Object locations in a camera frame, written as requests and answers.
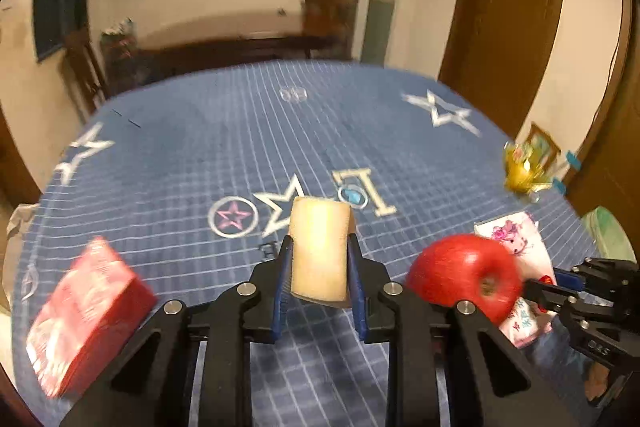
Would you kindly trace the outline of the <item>yellow orange sponge block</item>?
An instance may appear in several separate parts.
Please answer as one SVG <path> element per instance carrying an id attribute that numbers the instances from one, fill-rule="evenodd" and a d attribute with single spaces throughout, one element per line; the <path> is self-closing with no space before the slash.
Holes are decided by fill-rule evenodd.
<path id="1" fill-rule="evenodd" d="M 292 206 L 294 297 L 333 308 L 350 306 L 347 239 L 355 232 L 352 208 L 344 202 L 302 196 Z"/>

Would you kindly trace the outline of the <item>dark chair at far left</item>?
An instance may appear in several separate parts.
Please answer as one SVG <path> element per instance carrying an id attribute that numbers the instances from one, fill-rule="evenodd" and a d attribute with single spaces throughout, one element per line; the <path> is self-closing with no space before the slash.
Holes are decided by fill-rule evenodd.
<path id="1" fill-rule="evenodd" d="M 111 96 L 87 26 L 71 31 L 64 38 L 65 58 L 70 65 L 88 113 L 92 115 Z"/>

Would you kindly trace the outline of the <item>red tissue pack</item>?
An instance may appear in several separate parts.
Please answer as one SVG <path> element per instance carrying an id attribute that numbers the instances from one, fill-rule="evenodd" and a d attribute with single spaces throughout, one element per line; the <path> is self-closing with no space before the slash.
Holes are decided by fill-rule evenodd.
<path id="1" fill-rule="evenodd" d="M 156 303 L 149 285 L 105 239 L 90 241 L 26 337 L 26 353 L 44 394 L 83 393 Z"/>

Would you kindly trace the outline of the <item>blue checked star tablecloth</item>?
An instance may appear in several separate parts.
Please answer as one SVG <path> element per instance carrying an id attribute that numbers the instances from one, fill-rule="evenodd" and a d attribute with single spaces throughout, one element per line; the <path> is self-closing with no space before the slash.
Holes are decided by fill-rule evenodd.
<path id="1" fill-rule="evenodd" d="M 352 202 L 360 248 L 402 280 L 443 237 L 525 211 L 552 263 L 596 251 L 558 192 L 503 185 L 506 135 L 443 84 L 303 61 L 200 72 L 113 98 L 70 143 L 40 199 L 13 289 L 17 390 L 44 425 L 70 408 L 41 390 L 26 336 L 101 236 L 160 301 L 206 303 L 247 280 L 299 195 Z"/>

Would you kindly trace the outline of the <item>yellow crinkled snack wrapper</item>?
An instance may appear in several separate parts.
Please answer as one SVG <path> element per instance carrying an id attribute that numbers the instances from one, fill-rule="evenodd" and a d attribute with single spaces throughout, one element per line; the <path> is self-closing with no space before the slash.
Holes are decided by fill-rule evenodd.
<path id="1" fill-rule="evenodd" d="M 527 142 L 508 142 L 502 154 L 504 186 L 511 192 L 530 195 L 549 190 L 552 181 L 536 150 Z"/>

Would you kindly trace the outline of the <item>small light wooden chair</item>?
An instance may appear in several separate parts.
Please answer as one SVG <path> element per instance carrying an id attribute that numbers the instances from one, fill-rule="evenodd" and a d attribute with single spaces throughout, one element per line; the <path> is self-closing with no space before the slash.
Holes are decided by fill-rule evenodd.
<path id="1" fill-rule="evenodd" d="M 561 149 L 552 136 L 538 124 L 532 122 L 525 142 L 533 150 L 533 161 L 548 171 L 558 159 Z"/>

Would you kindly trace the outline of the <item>brown wooden door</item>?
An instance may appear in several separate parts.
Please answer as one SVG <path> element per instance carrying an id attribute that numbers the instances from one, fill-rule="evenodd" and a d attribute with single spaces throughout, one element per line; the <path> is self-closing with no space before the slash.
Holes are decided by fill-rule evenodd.
<path id="1" fill-rule="evenodd" d="M 546 71 L 563 0 L 457 0 L 438 78 L 507 136 Z"/>

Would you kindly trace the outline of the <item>red apple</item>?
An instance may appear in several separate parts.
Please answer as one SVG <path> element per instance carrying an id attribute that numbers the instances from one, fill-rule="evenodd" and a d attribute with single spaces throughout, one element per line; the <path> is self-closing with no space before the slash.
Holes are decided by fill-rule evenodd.
<path id="1" fill-rule="evenodd" d="M 406 286 L 433 305 L 452 308 L 469 300 L 500 325 L 521 296 L 523 280 L 506 246 L 458 234 L 424 248 L 409 269 Z"/>

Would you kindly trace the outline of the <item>round bin with green bag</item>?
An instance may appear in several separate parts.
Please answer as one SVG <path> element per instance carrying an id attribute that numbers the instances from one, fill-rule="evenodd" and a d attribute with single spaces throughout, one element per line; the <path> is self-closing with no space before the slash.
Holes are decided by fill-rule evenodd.
<path id="1" fill-rule="evenodd" d="M 636 254 L 624 229 L 610 210 L 599 206 L 582 217 L 582 224 L 606 259 L 636 262 Z"/>

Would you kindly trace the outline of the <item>dark wooden long table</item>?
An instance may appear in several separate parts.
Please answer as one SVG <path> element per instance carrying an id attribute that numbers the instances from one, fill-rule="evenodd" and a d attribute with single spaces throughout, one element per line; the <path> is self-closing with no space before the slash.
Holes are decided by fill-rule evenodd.
<path id="1" fill-rule="evenodd" d="M 168 78 L 236 65 L 313 58 L 303 14 L 246 12 L 201 17 L 137 36 L 134 57 L 106 70 L 119 94 Z"/>

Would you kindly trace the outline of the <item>colourful bag on far table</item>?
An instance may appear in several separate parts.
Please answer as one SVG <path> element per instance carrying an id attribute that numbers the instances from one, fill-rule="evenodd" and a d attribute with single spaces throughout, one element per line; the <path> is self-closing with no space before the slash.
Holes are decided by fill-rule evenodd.
<path id="1" fill-rule="evenodd" d="M 106 70 L 134 57 L 138 49 L 136 24 L 127 17 L 100 35 L 100 50 Z"/>

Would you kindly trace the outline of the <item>blue tape strips on wall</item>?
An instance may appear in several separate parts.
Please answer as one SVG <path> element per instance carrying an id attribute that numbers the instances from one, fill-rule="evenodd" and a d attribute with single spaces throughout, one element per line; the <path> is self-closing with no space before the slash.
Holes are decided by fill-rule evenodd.
<path id="1" fill-rule="evenodd" d="M 567 183 L 570 182 L 572 176 L 575 176 L 582 169 L 582 162 L 574 152 L 568 150 L 565 153 L 564 160 L 555 165 L 551 173 L 552 186 L 561 195 L 565 195 L 567 191 Z"/>

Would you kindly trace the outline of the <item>dark wooden dining chair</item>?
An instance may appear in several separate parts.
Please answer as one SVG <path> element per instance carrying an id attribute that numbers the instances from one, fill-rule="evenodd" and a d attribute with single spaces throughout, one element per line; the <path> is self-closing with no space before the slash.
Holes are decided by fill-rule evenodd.
<path id="1" fill-rule="evenodd" d="M 358 0 L 304 0 L 303 33 L 318 42 L 313 58 L 351 61 Z"/>

